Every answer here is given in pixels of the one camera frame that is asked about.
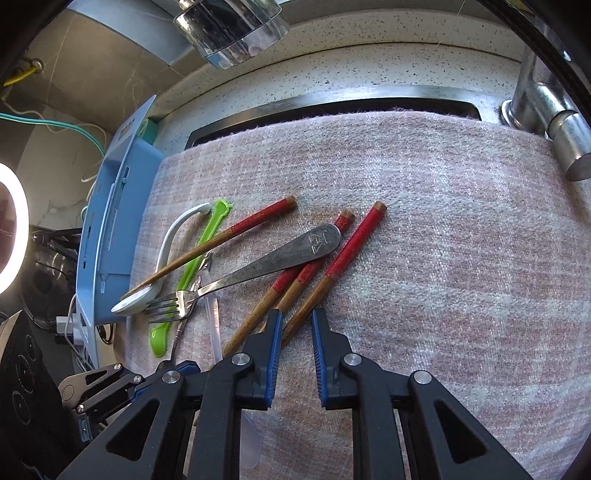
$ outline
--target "speckled countertop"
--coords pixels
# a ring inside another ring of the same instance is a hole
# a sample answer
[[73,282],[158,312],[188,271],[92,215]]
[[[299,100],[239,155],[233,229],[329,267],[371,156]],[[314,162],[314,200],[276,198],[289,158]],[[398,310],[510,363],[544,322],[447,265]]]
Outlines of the speckled countertop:
[[170,155],[213,121],[276,100],[368,85],[453,86],[509,98],[523,43],[504,27],[433,11],[380,10],[298,25],[229,70],[205,66],[161,95],[155,146]]

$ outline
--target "wooden chopstick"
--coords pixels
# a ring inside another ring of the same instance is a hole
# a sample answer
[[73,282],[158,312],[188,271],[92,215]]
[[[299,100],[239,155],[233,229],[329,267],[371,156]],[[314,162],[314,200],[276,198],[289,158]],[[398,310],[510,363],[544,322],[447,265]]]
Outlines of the wooden chopstick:
[[241,233],[250,230],[251,228],[260,225],[261,223],[267,221],[269,218],[279,215],[280,213],[289,212],[293,210],[297,206],[297,200],[294,196],[289,196],[280,200],[279,202],[274,203],[273,205],[269,205],[267,208],[263,208],[257,213],[241,220],[240,222],[232,225],[230,228],[225,229],[223,232],[220,232],[213,238],[209,239],[207,242],[202,243],[201,245],[193,248],[189,252],[181,255],[174,261],[170,262],[164,268],[158,270],[154,275],[146,278],[143,282],[139,283],[137,286],[129,290],[123,297],[131,295],[132,293],[137,292],[141,288],[145,287],[146,285],[150,285],[151,283],[155,282],[156,280],[161,279],[163,276],[171,273],[172,271],[176,270],[178,267],[182,267],[185,263],[190,262],[194,258],[197,258],[199,255],[203,255],[209,252],[211,249],[218,247],[219,245],[231,240],[232,238],[240,235]]
[[357,227],[357,230],[353,233],[347,244],[326,269],[326,272],[320,281],[303,301],[300,308],[298,308],[293,317],[291,317],[290,321],[283,327],[281,347],[285,347],[285,345],[289,343],[304,324],[314,307],[326,297],[330,289],[359,252],[363,243],[365,243],[367,238],[374,231],[380,220],[384,218],[386,209],[386,205],[382,202],[374,203],[374,206],[371,207],[371,210]]
[[259,300],[254,306],[251,312],[246,316],[244,322],[238,327],[238,330],[228,340],[227,344],[223,347],[223,356],[226,358],[228,355],[232,355],[238,351],[238,348],[242,345],[246,337],[259,324],[265,313],[273,308],[273,305],[277,302],[281,294],[285,292],[285,289],[293,282],[300,270],[302,265],[296,265],[295,267],[288,268],[281,272],[281,275],[277,277],[277,280],[273,282],[273,285],[267,293]]
[[[353,212],[349,209],[343,209],[338,218],[335,220],[335,226],[340,230],[341,233],[344,233],[346,232],[347,228],[351,226],[354,220],[355,215]],[[317,260],[313,260],[312,262],[308,262],[305,265],[296,265],[295,267],[284,270],[281,275],[279,275],[277,280],[275,280],[271,288],[267,290],[267,293],[263,295],[260,301],[247,315],[247,317],[244,319],[244,322],[242,322],[242,324],[238,327],[238,330],[228,340],[227,344],[223,348],[224,358],[228,355],[236,353],[244,340],[246,340],[246,337],[252,333],[257,325],[259,325],[261,319],[265,316],[269,309],[273,308],[277,300],[279,300],[281,297],[281,294],[287,290],[287,292],[283,295],[279,305],[277,306],[277,309],[281,310],[281,313],[286,314],[289,309],[293,307],[294,303],[297,301],[306,285],[310,282],[314,275],[316,275],[318,270],[320,270],[323,263],[324,258],[319,258]]]

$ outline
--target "faucet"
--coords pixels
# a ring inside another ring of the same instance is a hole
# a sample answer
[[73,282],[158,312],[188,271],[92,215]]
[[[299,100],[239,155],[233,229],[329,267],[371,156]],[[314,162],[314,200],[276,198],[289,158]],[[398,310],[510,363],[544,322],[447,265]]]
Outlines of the faucet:
[[[556,34],[539,18],[535,26],[567,61],[570,56]],[[555,75],[525,47],[517,87],[501,105],[504,121],[512,127],[553,141],[553,151],[566,179],[591,178],[591,128]]]
[[225,70],[253,58],[289,30],[275,0],[179,0],[174,24],[201,56]]

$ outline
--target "green plastic utensil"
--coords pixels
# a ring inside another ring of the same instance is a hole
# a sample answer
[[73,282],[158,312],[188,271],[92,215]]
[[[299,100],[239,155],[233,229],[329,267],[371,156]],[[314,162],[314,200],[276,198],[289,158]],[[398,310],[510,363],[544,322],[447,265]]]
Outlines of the green plastic utensil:
[[[198,245],[201,245],[204,242],[207,242],[211,237],[213,237],[219,227],[222,220],[228,216],[230,210],[232,209],[232,204],[228,203],[225,200],[218,200],[212,209],[212,216],[209,219],[201,238],[199,239]],[[183,275],[181,279],[178,281],[177,290],[187,290],[189,285],[193,282],[197,270],[201,265],[201,261],[203,260],[203,256],[197,257],[194,260],[191,260],[186,266],[183,271]],[[166,322],[166,323],[159,323],[156,326],[152,327],[150,330],[150,347],[152,347],[152,351],[154,355],[158,358],[164,356],[166,353],[166,346],[168,341],[168,329],[172,325],[173,322]]]

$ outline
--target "woven cloth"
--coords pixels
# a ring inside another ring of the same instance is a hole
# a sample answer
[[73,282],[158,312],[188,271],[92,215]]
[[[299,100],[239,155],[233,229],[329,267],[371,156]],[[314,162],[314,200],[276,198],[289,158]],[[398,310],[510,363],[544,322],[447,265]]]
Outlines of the woven cloth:
[[[590,188],[562,179],[549,142],[470,119],[372,112],[272,125],[162,163],[132,284],[153,272],[168,226],[202,201],[231,201],[230,225],[298,197],[296,212],[217,248],[217,278],[343,207],[357,225],[381,200],[385,219],[323,303],[332,329],[387,370],[429,370],[535,479],[559,479],[591,432]],[[172,256],[203,227],[183,227]],[[219,292],[223,342],[271,281]],[[142,374],[158,364],[141,315],[118,328],[116,351]],[[212,363],[202,306],[179,358]],[[316,388],[306,326],[281,354],[272,409],[249,413],[264,446],[242,478],[352,478],[350,413],[322,410]]]

